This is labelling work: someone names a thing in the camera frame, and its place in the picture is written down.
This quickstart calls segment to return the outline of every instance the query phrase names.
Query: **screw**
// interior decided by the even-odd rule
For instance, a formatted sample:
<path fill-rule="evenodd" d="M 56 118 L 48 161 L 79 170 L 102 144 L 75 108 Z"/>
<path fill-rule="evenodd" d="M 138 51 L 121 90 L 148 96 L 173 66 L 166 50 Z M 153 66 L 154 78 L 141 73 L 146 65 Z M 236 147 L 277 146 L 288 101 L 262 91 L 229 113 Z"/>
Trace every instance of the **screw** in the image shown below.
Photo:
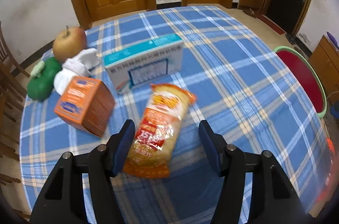
<path fill-rule="evenodd" d="M 71 155 L 72 155 L 72 154 L 71 154 L 69 151 L 66 151 L 66 152 L 63 153 L 62 158 L 63 158 L 63 159 L 68 159 L 68 158 L 71 157 Z"/>
<path fill-rule="evenodd" d="M 229 150 L 229 151 L 235 151 L 235 149 L 237 148 L 235 145 L 233 145 L 233 144 L 228 144 L 227 146 L 226 146 L 226 148 Z"/>
<path fill-rule="evenodd" d="M 272 156 L 272 152 L 270 151 L 263 151 L 262 154 L 264 154 L 266 158 L 270 158 Z"/>
<path fill-rule="evenodd" d="M 106 148 L 107 148 L 107 146 L 106 146 L 105 144 L 99 145 L 99 146 L 97 147 L 98 151 L 105 151 Z"/>

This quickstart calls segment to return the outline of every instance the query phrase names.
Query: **white cloth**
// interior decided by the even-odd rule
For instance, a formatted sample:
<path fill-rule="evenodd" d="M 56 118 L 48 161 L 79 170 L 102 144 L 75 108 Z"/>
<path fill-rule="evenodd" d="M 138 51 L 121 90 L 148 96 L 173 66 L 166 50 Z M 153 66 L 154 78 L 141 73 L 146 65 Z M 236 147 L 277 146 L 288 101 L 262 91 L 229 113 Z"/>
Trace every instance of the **white cloth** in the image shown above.
<path fill-rule="evenodd" d="M 96 55 L 97 52 L 95 48 L 84 49 L 64 62 L 62 70 L 54 77 L 54 88 L 59 95 L 64 93 L 73 77 L 89 77 L 91 75 L 89 70 L 101 63 L 100 58 Z"/>

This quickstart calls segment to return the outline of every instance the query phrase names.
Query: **white and teal box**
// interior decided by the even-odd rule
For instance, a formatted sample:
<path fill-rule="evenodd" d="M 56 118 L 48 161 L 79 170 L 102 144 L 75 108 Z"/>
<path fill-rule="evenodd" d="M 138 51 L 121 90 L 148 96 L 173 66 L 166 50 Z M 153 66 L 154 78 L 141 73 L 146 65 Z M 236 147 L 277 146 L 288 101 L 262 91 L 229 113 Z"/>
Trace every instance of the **white and teal box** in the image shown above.
<path fill-rule="evenodd" d="M 131 45 L 104 57 L 103 62 L 117 92 L 122 94 L 154 78 L 181 69 L 183 40 L 169 34 Z"/>

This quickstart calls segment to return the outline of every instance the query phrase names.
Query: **apple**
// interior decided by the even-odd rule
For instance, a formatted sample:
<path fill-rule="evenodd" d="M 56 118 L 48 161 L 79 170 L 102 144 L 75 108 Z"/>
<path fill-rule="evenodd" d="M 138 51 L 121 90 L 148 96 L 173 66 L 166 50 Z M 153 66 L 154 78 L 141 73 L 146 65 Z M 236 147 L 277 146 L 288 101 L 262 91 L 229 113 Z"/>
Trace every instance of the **apple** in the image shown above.
<path fill-rule="evenodd" d="M 80 27 L 66 26 L 53 42 L 54 57 L 59 63 L 64 63 L 68 58 L 76 56 L 81 50 L 86 49 L 86 34 Z"/>

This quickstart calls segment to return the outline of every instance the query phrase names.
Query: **tablecloth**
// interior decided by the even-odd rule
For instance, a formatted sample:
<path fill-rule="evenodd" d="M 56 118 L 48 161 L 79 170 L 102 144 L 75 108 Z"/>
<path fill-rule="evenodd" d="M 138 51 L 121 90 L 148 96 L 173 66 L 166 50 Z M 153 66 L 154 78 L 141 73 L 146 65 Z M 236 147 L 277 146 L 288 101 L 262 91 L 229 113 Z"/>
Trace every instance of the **tablecloth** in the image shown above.
<path fill-rule="evenodd" d="M 182 70 L 154 83 L 174 83 L 198 100 L 184 119 L 173 151 L 171 175 L 147 180 L 120 173 L 112 179 L 127 223 L 209 223 L 223 178 L 212 172 L 198 136 L 206 119 L 214 132 L 243 151 L 270 150 L 309 209 L 329 171 L 329 152 L 316 111 L 284 63 L 247 27 L 215 6 L 179 7 L 136 14 L 87 30 L 89 47 L 103 57 L 131 44 L 177 33 L 183 40 Z M 43 58 L 51 56 L 47 52 Z M 116 106 L 103 138 L 65 124 L 54 112 L 59 95 L 26 98 L 20 133 L 22 183 L 32 208 L 63 152 L 81 154 L 106 143 L 126 119 L 142 116 L 150 86 L 118 95 L 102 66 L 92 71 L 112 92 Z M 95 223 L 88 176 L 83 177 L 88 221 Z M 240 223 L 250 206 L 251 175 Z"/>

